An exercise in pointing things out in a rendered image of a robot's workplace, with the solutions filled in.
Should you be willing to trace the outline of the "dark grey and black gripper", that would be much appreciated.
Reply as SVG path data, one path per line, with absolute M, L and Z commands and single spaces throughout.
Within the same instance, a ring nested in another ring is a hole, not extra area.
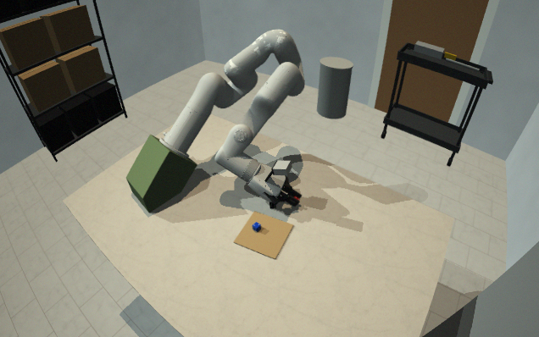
M 273 202 L 276 205 L 278 202 L 286 201 L 295 207 L 299 203 L 299 200 L 294 196 L 300 198 L 302 195 L 292 189 L 288 177 L 285 175 L 271 175 L 265 181 L 271 171 L 272 168 L 270 166 L 259 163 L 253 176 L 248 181 L 248 186 L 268 202 Z

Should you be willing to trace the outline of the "tan flat mat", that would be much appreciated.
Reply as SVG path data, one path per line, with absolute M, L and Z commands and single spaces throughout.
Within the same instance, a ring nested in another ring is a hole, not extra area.
M 255 222 L 261 224 L 258 232 L 252 228 Z M 276 259 L 293 226 L 293 224 L 254 211 L 234 243 Z

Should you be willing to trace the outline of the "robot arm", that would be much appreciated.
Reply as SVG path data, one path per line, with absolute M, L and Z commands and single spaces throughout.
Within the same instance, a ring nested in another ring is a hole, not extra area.
M 255 69 L 262 65 L 271 53 L 281 65 L 258 91 L 247 113 L 240 123 L 230 130 L 225 143 L 215 156 L 217 164 L 248 182 L 259 162 L 243 151 L 285 101 L 287 94 L 290 97 L 297 96 L 305 86 L 302 60 L 297 46 L 291 35 L 284 30 L 265 32 L 225 64 L 225 74 L 234 84 L 231 81 L 227 83 L 216 73 L 205 74 L 171 130 L 164 132 L 165 138 L 160 138 L 159 141 L 171 151 L 189 158 L 187 151 L 212 113 L 214 105 L 228 108 L 248 94 L 258 82 Z

